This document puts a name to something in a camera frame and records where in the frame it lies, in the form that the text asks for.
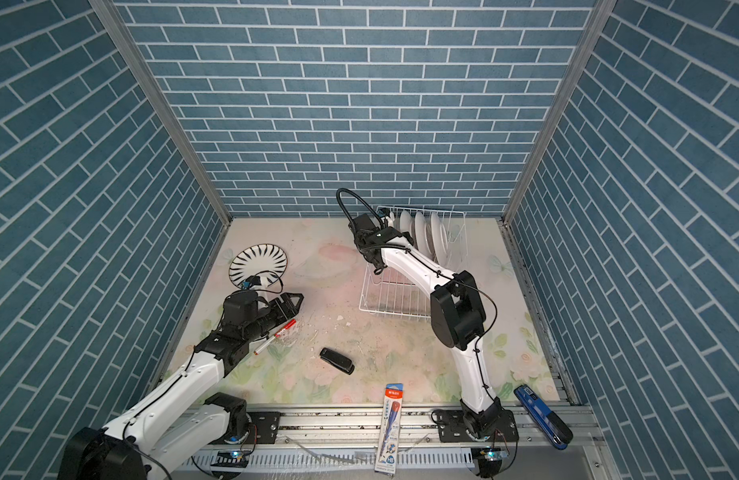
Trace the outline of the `blue striped white plate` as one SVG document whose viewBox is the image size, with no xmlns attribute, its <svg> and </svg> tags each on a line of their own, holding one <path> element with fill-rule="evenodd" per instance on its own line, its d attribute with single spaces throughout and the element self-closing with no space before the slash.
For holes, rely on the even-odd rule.
<svg viewBox="0 0 739 480">
<path fill-rule="evenodd" d="M 277 245 L 263 243 L 243 249 L 229 264 L 228 278 L 240 289 L 241 282 L 251 275 L 259 275 L 260 288 L 277 282 L 287 268 L 287 256 Z"/>
</svg>

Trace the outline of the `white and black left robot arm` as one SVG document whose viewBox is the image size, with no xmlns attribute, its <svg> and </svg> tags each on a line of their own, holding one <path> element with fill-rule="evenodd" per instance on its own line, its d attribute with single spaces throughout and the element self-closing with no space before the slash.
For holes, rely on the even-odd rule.
<svg viewBox="0 0 739 480">
<path fill-rule="evenodd" d="M 168 479 L 213 441 L 241 445 L 256 428 L 245 400 L 213 392 L 250 353 L 298 314 L 300 293 L 266 300 L 255 290 L 225 298 L 219 324 L 189 360 L 121 416 L 99 429 L 85 427 L 67 442 L 61 479 Z"/>
</svg>

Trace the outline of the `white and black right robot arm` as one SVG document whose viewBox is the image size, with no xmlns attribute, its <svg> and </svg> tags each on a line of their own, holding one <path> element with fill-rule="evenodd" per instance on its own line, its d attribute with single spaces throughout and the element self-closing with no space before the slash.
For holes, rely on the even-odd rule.
<svg viewBox="0 0 739 480">
<path fill-rule="evenodd" d="M 348 227 L 361 256 L 379 274 L 393 268 L 429 296 L 431 328 L 453 354 L 461 384 L 461 408 L 467 431 L 477 439 L 493 435 L 503 414 L 501 400 L 489 385 L 481 339 L 487 312 L 475 278 L 455 273 L 423 256 L 409 236 L 377 214 L 350 218 Z"/>
</svg>

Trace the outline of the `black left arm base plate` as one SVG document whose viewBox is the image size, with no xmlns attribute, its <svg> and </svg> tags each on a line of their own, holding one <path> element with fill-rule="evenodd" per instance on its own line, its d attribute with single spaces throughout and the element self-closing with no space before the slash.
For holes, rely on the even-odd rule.
<svg viewBox="0 0 739 480">
<path fill-rule="evenodd" d="M 212 440 L 210 445 L 244 446 L 273 444 L 277 438 L 281 413 L 278 411 L 253 411 L 244 415 L 231 416 L 223 436 Z"/>
</svg>

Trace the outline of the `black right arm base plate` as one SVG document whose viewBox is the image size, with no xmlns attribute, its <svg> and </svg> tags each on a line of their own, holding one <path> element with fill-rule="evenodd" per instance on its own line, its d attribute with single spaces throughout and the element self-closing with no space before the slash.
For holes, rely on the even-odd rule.
<svg viewBox="0 0 739 480">
<path fill-rule="evenodd" d="M 431 420 L 437 428 L 441 443 L 465 442 L 515 442 L 519 439 L 515 416 L 511 410 L 503 410 L 497 419 L 495 429 L 483 435 L 475 435 L 467 430 L 463 412 L 452 409 L 435 409 L 431 411 Z"/>
</svg>

